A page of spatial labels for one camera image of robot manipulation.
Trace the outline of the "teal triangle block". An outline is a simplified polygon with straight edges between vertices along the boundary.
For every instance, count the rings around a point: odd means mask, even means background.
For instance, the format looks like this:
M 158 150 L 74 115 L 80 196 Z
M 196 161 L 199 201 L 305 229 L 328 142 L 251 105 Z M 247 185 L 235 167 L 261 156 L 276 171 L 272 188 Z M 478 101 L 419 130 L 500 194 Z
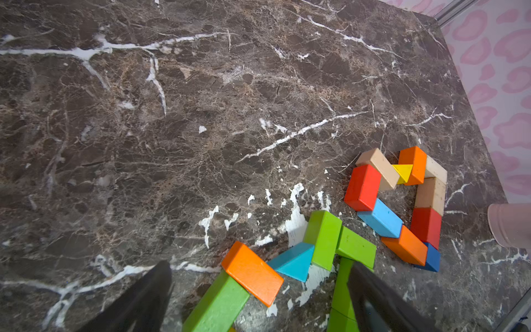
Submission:
M 268 262 L 276 272 L 306 282 L 315 246 L 301 242 Z

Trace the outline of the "green block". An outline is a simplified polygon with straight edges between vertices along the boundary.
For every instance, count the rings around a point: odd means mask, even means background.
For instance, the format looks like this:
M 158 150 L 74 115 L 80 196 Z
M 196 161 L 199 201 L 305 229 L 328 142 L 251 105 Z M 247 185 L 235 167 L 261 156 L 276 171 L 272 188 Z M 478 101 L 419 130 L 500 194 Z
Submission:
M 327 332 L 359 332 L 358 324 L 355 320 L 342 315 L 334 308 L 330 311 Z
M 348 279 L 353 263 L 353 260 L 346 257 L 342 257 L 340 260 L 340 268 L 337 273 L 330 315 L 341 314 L 350 320 L 356 321 L 353 303 L 348 290 Z
M 229 331 L 249 298 L 249 292 L 222 271 L 183 323 L 183 331 Z
M 339 256 L 359 261 L 373 270 L 376 251 L 376 245 L 343 225 L 335 251 Z
M 315 246 L 312 264 L 332 271 L 342 221 L 326 210 L 311 213 L 303 242 Z

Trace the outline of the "orange block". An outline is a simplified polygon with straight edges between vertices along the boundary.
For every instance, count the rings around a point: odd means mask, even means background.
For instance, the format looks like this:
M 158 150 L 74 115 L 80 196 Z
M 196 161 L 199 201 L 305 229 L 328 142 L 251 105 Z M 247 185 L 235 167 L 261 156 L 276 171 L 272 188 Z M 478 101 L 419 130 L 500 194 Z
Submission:
M 235 242 L 221 263 L 225 272 L 267 307 L 271 307 L 283 277 L 244 243 Z
M 421 185 L 424 183 L 427 154 L 418 146 L 401 150 L 398 164 L 412 165 L 412 172 L 405 185 Z
M 405 225 L 402 225 L 398 238 L 381 237 L 381 241 L 406 263 L 426 264 L 427 246 Z

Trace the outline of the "yellow triangle block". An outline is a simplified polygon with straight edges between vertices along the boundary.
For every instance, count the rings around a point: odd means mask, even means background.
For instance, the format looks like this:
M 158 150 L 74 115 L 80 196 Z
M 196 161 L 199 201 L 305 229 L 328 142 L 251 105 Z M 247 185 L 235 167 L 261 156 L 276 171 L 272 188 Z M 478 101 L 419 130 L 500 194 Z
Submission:
M 397 164 L 393 165 L 394 170 L 398 173 L 399 179 L 397 181 L 398 185 L 406 185 L 409 181 L 409 178 L 412 174 L 413 165 L 411 164 Z

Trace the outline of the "blue cube block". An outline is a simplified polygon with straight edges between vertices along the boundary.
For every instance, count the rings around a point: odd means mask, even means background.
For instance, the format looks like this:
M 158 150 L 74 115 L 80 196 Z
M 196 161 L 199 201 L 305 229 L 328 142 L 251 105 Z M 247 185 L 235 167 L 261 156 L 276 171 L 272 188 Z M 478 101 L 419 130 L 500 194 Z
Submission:
M 440 269 L 441 254 L 430 243 L 425 242 L 425 245 L 427 246 L 427 258 L 425 265 L 416 265 L 416 267 L 426 271 L 437 273 Z

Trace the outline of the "natural wood block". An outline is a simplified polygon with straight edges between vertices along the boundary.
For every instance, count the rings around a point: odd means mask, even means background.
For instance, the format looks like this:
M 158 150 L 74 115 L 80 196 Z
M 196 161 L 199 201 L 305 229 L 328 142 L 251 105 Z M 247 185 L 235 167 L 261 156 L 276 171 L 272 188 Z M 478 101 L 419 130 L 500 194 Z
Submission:
M 439 163 L 437 163 L 431 156 L 427 156 L 425 178 L 437 178 L 439 181 L 446 185 L 447 170 Z
M 432 208 L 444 215 L 446 184 L 438 178 L 426 178 L 418 185 L 415 208 Z
M 380 181 L 379 191 L 394 190 L 397 186 L 400 175 L 395 170 L 394 166 L 386 159 L 385 155 L 378 149 L 372 149 L 360 155 L 355 165 L 364 166 L 371 165 L 382 176 Z

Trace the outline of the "light blue block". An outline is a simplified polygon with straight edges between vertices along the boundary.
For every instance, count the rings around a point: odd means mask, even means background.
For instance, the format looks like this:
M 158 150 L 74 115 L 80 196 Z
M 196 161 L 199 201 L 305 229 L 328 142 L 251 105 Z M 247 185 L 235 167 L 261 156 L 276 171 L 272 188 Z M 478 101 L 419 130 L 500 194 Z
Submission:
M 382 237 L 399 238 L 403 221 L 380 199 L 372 211 L 358 212 L 358 217 Z

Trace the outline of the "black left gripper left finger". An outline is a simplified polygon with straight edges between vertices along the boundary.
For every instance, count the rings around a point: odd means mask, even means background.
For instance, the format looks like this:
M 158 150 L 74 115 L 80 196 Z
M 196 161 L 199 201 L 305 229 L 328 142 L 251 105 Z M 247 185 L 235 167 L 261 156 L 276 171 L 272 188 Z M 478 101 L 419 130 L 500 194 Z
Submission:
M 170 263 L 160 261 L 80 331 L 160 331 L 173 291 Z

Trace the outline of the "green block bottom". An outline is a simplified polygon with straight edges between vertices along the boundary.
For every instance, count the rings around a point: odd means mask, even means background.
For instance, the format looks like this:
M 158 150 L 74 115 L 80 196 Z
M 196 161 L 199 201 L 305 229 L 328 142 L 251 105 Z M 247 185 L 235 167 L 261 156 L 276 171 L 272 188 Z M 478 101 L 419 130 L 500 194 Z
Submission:
M 348 279 L 353 263 L 353 260 L 346 257 L 342 257 L 340 260 L 340 268 L 337 273 L 330 315 L 341 314 L 350 320 L 356 321 L 353 303 L 348 290 Z

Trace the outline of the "red block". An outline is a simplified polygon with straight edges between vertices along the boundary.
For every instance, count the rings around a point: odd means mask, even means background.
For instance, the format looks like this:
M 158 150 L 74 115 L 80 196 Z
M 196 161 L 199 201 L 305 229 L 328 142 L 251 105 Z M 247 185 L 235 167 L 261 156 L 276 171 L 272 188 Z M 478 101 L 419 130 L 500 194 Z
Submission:
M 430 207 L 415 207 L 412 214 L 410 231 L 422 242 L 430 243 L 439 249 L 442 217 Z
M 357 212 L 372 211 L 380 187 L 381 174 L 371 165 L 353 169 L 344 202 Z

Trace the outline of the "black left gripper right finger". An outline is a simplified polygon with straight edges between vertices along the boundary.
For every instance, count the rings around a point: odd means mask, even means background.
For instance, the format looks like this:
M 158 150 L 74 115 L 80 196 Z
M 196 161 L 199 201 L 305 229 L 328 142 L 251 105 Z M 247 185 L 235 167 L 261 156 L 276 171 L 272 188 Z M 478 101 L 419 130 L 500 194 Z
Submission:
M 355 261 L 348 290 L 360 331 L 438 331 L 364 264 Z

